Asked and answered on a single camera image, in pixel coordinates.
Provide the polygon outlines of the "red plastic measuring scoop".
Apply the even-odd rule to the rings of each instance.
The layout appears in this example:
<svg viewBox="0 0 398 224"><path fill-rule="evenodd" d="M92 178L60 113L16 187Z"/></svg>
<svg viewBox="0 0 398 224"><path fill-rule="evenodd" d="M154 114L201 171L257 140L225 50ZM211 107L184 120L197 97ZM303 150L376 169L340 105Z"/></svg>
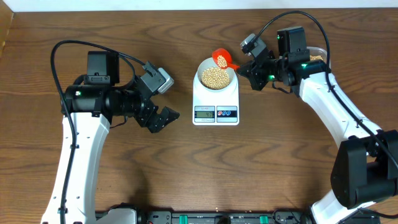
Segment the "red plastic measuring scoop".
<svg viewBox="0 0 398 224"><path fill-rule="evenodd" d="M212 52L212 59L221 69L232 68L233 70L237 70L240 68L239 65L235 65L233 63L233 59L231 54L223 48L216 49Z"/></svg>

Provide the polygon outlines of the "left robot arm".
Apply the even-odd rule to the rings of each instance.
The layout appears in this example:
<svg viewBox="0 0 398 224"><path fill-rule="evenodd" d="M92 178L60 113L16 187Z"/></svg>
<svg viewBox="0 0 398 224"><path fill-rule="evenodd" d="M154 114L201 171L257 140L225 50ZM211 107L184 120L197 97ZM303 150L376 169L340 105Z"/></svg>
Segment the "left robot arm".
<svg viewBox="0 0 398 224"><path fill-rule="evenodd" d="M104 215L95 212L95 191L104 142L112 118L134 118L139 126L158 133L175 121L178 112L153 104L151 97L165 93L174 83L163 69L144 64L143 76L119 83L123 56L88 52L87 73L65 92L63 144L52 198L42 223L145 223L146 217L122 203Z"/></svg>

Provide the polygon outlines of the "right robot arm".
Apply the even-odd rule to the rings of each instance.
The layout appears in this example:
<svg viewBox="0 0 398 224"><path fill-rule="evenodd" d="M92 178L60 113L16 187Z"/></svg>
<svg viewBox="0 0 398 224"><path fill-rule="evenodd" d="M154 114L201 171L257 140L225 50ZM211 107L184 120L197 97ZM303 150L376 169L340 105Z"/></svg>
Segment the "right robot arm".
<svg viewBox="0 0 398 224"><path fill-rule="evenodd" d="M397 131L383 131L370 121L338 86L330 66L312 60L303 27L278 30L279 56L255 34L240 44L253 59L237 68L253 90L282 82L322 120L338 153L331 190L315 202L302 223L344 223L362 213L366 221L380 214L368 207L397 195Z"/></svg>

